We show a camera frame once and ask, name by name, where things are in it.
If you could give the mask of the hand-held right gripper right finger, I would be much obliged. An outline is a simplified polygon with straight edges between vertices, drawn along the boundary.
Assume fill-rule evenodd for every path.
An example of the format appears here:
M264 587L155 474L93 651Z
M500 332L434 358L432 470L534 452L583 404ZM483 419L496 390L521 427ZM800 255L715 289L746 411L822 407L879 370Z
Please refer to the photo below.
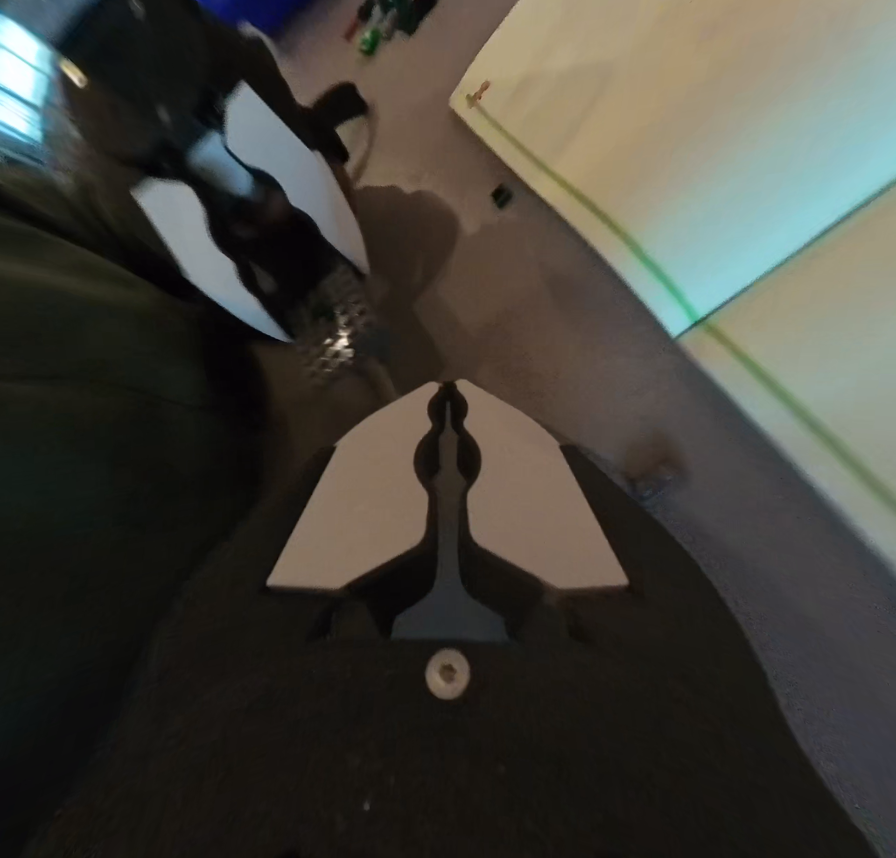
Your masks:
M467 380L448 386L464 489L461 582L507 628L541 605L622 593L621 561L566 461L539 423Z

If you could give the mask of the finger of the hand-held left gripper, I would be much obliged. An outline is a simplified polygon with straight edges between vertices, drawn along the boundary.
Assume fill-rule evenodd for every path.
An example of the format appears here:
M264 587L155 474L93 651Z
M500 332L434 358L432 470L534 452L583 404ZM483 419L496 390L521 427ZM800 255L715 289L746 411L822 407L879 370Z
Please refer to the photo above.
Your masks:
M189 282L256 332L291 342L214 241L203 204L189 186L146 178L133 188L133 197Z
M245 82L226 104L225 145L244 166L271 176L290 204L362 274L370 272L356 215L321 154L300 140Z

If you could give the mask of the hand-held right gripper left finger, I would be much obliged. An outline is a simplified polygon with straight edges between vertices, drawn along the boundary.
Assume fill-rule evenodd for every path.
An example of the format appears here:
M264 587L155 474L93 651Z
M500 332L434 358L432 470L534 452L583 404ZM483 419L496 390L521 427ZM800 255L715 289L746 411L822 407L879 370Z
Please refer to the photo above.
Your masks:
M443 398L439 384L423 385L337 442L268 589L362 603L378 628L393 627L431 592Z

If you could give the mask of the grey studded building plate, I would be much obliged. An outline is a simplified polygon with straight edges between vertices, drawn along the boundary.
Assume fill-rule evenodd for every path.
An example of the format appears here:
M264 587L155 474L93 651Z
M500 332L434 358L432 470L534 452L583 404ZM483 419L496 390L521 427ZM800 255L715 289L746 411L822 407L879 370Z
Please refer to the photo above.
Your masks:
M338 262L287 317L293 344L308 377L318 385L357 374L386 401L395 398L387 369L390 335L367 289L364 275Z

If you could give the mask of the pile of small building pieces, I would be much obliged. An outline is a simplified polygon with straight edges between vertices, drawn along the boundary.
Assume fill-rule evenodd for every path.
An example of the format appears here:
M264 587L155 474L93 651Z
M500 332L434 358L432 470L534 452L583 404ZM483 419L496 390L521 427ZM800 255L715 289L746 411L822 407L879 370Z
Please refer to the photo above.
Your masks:
M373 57L395 36L411 37L439 0L364 0L355 12L343 39L363 57Z

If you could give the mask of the person's dark green hoodie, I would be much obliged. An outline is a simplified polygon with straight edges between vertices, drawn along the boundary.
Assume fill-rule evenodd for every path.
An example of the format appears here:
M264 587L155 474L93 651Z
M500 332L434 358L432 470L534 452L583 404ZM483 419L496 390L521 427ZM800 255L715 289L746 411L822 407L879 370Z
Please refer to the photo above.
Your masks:
M65 797L257 488L252 359L148 229L130 201L2 191L2 856Z

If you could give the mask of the open instruction booklet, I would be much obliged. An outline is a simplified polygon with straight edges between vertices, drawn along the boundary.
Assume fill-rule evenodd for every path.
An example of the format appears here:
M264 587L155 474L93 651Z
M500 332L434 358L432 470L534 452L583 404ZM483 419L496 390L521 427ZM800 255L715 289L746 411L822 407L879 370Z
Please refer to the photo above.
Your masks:
M519 0L450 106L894 567L895 0Z

